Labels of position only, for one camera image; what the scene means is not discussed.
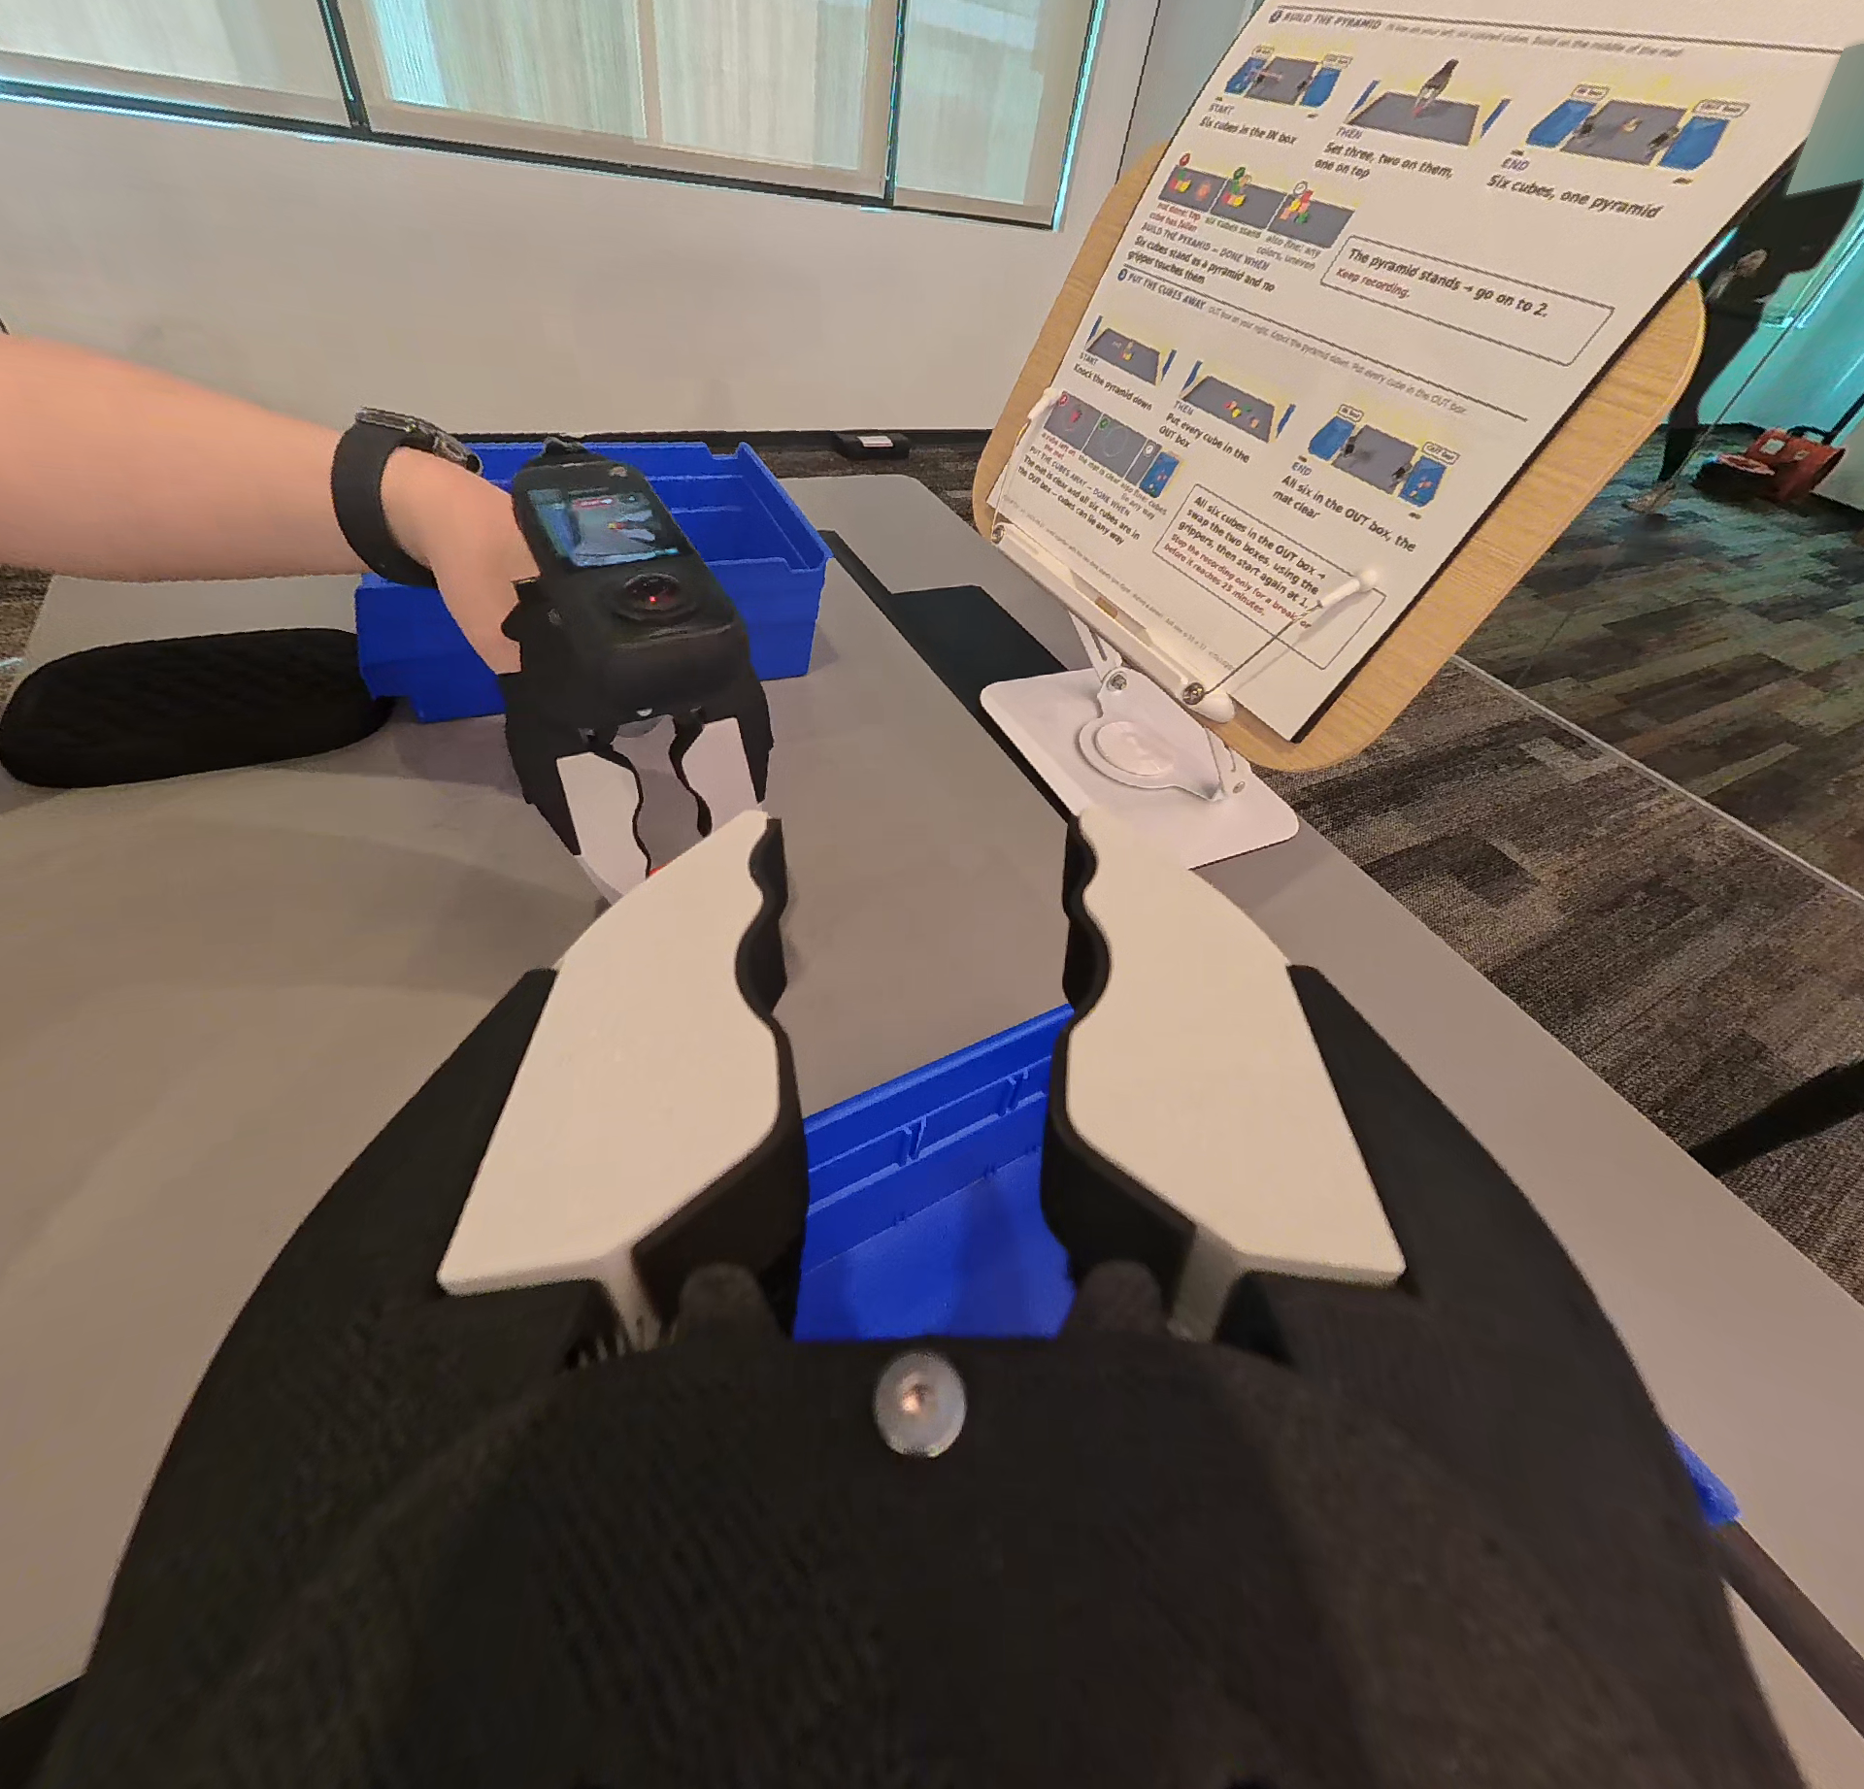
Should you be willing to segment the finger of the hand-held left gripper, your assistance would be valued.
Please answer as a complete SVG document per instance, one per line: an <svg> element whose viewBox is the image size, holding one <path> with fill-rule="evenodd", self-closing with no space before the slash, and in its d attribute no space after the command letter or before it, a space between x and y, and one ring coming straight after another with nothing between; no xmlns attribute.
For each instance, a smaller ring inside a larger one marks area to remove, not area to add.
<svg viewBox="0 0 1864 1789"><path fill-rule="evenodd" d="M768 718L681 716L672 729L672 771L694 808L700 838L759 808L768 786Z"/></svg>
<svg viewBox="0 0 1864 1789"><path fill-rule="evenodd" d="M612 749L589 749L557 760L575 854L610 904L654 873L640 837L642 786L633 761Z"/></svg>

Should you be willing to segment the black wristband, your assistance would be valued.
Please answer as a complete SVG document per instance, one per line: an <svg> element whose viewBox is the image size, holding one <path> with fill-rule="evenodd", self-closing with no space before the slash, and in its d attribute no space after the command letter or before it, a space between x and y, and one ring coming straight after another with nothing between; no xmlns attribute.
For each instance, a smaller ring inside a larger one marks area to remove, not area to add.
<svg viewBox="0 0 1864 1789"><path fill-rule="evenodd" d="M482 459L431 421L382 408L360 408L336 441L330 493L348 547L371 576L435 591L433 571L403 550L387 517L385 471L398 452L419 452L475 475L482 472Z"/></svg>

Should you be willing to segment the person's left forearm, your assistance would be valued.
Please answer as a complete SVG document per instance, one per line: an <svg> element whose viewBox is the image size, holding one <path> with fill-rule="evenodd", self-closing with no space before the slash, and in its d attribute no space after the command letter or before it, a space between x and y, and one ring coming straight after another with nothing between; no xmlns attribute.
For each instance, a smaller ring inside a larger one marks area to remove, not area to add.
<svg viewBox="0 0 1864 1789"><path fill-rule="evenodd" d="M4 566L99 582L360 576L334 450L329 427L4 335Z"/></svg>

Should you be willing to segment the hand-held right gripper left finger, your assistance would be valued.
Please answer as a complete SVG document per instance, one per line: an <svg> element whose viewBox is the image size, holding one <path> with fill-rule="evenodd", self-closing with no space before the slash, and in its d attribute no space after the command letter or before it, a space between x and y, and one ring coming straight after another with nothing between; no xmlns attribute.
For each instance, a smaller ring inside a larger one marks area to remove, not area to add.
<svg viewBox="0 0 1864 1789"><path fill-rule="evenodd" d="M763 810L687 849L568 948L437 1264L452 1295L593 1283L658 1342L687 1282L756 1280L797 1324L809 1169L778 1009L789 900Z"/></svg>

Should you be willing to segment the person's left hand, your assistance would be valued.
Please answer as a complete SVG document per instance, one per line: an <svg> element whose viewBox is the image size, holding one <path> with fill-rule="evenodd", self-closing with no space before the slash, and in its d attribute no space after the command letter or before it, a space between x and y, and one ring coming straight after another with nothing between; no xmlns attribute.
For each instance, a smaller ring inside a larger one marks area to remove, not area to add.
<svg viewBox="0 0 1864 1789"><path fill-rule="evenodd" d="M523 652L503 626L537 566L510 497L450 459L400 450L385 463L382 510L390 537L435 576L478 658L497 675L517 671Z"/></svg>

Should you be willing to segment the large gridded window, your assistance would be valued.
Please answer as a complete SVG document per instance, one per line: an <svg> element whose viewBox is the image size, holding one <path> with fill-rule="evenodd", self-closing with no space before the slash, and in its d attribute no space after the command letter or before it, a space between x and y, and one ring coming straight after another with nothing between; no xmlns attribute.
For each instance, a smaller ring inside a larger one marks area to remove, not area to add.
<svg viewBox="0 0 1864 1789"><path fill-rule="evenodd" d="M1054 227L1107 0L2 0L6 100Z"/></svg>

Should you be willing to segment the wooden instruction board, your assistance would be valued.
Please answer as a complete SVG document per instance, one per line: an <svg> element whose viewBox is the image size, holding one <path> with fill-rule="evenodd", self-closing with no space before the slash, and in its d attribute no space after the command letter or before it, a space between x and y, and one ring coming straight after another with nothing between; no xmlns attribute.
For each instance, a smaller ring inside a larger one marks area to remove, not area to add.
<svg viewBox="0 0 1864 1789"><path fill-rule="evenodd" d="M1265 0L1030 360L996 550L1179 697L1378 568L1210 722L1301 743L1853 48L1860 0Z"/></svg>

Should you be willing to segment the blue plastic bin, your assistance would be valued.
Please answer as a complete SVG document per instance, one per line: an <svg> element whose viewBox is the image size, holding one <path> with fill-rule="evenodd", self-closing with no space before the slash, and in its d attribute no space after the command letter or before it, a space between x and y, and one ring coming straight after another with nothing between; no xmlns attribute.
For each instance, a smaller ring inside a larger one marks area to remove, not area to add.
<svg viewBox="0 0 1864 1789"><path fill-rule="evenodd" d="M1314 969L1305 1009L1406 1249L1395 1294L1245 1283L1245 1346L1312 1374L1342 1356L1379 1408L1486 1497L1575 1499L1661 1437L1591 1289L1508 1173ZM800 1339L1056 1336L1073 1282L1042 1212L1054 1053L1072 1009L1035 1015L804 1121Z"/></svg>
<svg viewBox="0 0 1864 1789"><path fill-rule="evenodd" d="M644 439L595 439L589 450L639 468L656 487L745 620L758 678L802 678L830 552L756 450ZM426 727L503 712L497 677L437 593L368 574L353 620L372 697L408 706Z"/></svg>

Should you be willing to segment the black mesh pad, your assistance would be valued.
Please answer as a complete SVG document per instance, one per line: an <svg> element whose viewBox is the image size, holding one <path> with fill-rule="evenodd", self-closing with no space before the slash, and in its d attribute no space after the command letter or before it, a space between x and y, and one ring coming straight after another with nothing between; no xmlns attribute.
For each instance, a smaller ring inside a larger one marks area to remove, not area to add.
<svg viewBox="0 0 1864 1789"><path fill-rule="evenodd" d="M377 734L394 701L332 628L172 637L60 656L13 689L4 771L96 791L320 757Z"/></svg>

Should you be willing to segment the red equipment case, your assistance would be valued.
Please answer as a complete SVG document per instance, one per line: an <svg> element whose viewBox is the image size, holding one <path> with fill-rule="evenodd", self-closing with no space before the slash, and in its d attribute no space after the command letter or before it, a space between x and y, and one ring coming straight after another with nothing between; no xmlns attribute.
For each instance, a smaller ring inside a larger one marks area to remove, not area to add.
<svg viewBox="0 0 1864 1789"><path fill-rule="evenodd" d="M1719 452L1693 487L1720 501L1796 506L1829 481L1848 450L1809 429L1769 429L1737 452Z"/></svg>

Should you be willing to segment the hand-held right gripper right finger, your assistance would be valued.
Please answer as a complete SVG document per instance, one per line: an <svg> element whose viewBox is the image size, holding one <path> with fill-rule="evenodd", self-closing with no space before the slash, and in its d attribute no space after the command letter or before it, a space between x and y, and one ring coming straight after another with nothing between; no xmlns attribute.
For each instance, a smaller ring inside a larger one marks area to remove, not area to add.
<svg viewBox="0 0 1864 1789"><path fill-rule="evenodd" d="M1107 808L1063 843L1047 1225L1078 1285L1136 1264L1222 1336L1249 1277L1393 1289L1406 1259L1288 957Z"/></svg>

